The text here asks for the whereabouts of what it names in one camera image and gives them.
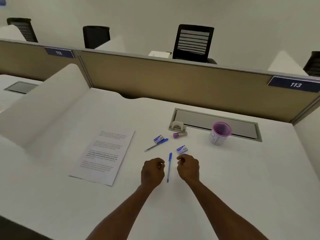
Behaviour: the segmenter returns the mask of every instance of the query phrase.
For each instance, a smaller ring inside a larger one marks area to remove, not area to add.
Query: person's left hand
[[[154,158],[145,161],[141,171],[141,186],[154,190],[165,176],[165,161],[161,158]]]

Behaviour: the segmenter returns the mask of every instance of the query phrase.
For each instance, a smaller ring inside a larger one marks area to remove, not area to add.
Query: hand
[[[154,158],[145,161],[141,171],[141,186],[154,190],[165,176],[165,161],[161,158]]]
[[[187,183],[199,181],[199,161],[188,154],[181,154],[178,159],[179,176]]]

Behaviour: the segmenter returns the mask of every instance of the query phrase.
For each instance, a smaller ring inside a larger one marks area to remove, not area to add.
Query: blue sign
[[[47,51],[48,55],[51,55],[51,56],[60,56],[60,57],[66,57],[66,58],[72,58],[72,59],[75,58],[72,51],[69,49],[45,47],[45,50]]]
[[[0,0],[0,6],[5,6],[7,4],[6,0]]]
[[[278,77],[274,76],[268,83],[268,86],[289,88],[294,90],[302,90],[306,92],[319,92],[320,91],[320,80],[299,80],[295,78]]]

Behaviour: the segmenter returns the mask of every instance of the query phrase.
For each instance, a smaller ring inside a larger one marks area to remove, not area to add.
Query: chair backrest
[[[311,57],[303,69],[309,76],[320,77],[320,51],[311,53]]]
[[[104,26],[84,26],[83,39],[87,49],[95,49],[110,40],[110,28]]]
[[[180,24],[173,59],[207,62],[214,28]]]
[[[20,18],[20,17],[10,17],[7,19],[7,24],[16,26],[20,30],[20,32],[22,33],[26,41],[38,43],[37,37],[31,25],[31,19]]]

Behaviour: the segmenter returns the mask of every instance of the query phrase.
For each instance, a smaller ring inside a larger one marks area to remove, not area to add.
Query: cup
[[[209,136],[209,140],[214,145],[221,145],[228,136],[232,133],[230,125],[225,122],[215,122],[212,125],[212,130]]]

